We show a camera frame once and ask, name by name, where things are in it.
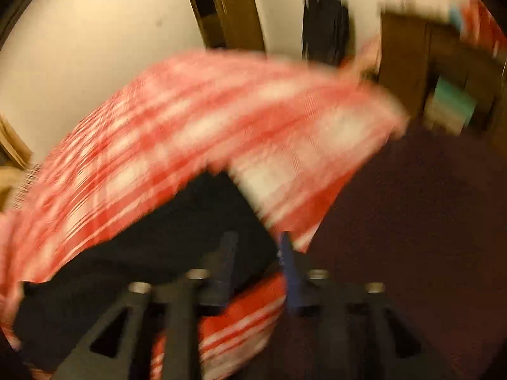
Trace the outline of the black pants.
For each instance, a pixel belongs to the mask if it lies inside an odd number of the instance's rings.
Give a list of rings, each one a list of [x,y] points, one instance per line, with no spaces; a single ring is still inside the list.
[[[275,261],[275,242],[228,173],[201,173],[169,202],[77,255],[48,282],[24,282],[14,320],[23,357],[55,371],[129,283],[171,282],[199,267],[228,232],[238,238],[231,289],[239,293]]]

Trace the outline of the red plaid bed sheet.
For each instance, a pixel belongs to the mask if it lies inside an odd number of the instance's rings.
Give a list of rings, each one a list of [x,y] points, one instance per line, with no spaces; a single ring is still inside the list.
[[[269,231],[305,250],[339,191],[407,116],[341,69],[234,51],[172,56],[98,106],[49,153],[1,220],[1,327],[24,281],[168,201],[205,168],[228,169]]]

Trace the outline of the dark brown cabinet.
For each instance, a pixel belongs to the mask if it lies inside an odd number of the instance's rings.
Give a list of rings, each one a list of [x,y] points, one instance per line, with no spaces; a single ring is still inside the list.
[[[384,10],[380,85],[419,116],[440,77],[477,100],[473,128],[506,139],[506,60],[461,41],[448,23]]]

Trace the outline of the brown wooden door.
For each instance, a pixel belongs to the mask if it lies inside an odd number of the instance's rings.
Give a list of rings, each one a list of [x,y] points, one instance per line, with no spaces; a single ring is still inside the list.
[[[255,0],[190,0],[206,47],[264,52]]]

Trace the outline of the black bag by wall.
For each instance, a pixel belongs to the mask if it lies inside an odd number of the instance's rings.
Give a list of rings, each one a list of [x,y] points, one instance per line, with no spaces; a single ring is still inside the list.
[[[302,57],[339,66],[350,40],[349,10],[344,0],[304,0]]]

